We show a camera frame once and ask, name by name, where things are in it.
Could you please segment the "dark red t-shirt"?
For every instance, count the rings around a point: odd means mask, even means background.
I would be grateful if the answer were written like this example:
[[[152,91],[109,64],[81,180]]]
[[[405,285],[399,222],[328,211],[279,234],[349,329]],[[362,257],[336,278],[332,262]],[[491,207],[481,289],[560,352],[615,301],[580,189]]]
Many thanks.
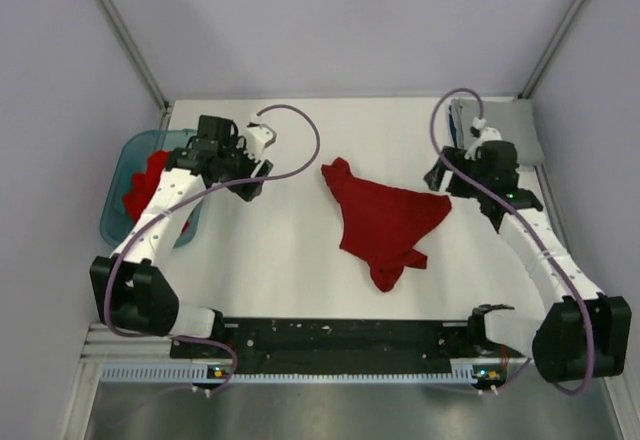
[[[340,248],[366,263],[379,291],[392,291],[407,268],[427,268],[428,256],[416,245],[452,211],[447,196],[358,178],[341,157],[322,165],[321,174],[340,207]]]

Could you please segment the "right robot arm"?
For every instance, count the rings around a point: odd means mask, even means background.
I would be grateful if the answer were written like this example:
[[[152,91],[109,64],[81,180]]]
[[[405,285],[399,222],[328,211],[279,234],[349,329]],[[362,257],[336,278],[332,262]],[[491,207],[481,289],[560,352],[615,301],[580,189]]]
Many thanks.
[[[452,177],[442,182],[445,173]],[[608,296],[576,264],[555,235],[536,194],[519,185],[515,146],[489,140],[474,152],[445,146],[425,174],[427,186],[474,199],[512,249],[544,307],[528,318],[506,304],[483,304],[469,317],[466,340],[487,356],[501,345],[533,360],[541,377],[559,384],[614,377],[625,367],[631,307]]]

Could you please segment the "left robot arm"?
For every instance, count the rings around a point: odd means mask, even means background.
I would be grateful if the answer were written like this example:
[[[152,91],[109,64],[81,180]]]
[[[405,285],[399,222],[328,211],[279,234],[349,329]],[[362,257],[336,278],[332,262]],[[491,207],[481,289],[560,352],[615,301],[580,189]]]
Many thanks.
[[[257,121],[239,129],[227,118],[200,117],[196,133],[161,166],[151,199],[127,238],[90,267],[104,322],[125,334],[192,337],[194,347],[209,357],[224,350],[220,313],[180,300],[162,269],[202,192],[226,182],[245,201],[260,194],[261,180],[273,168],[262,156],[276,138],[271,127]]]

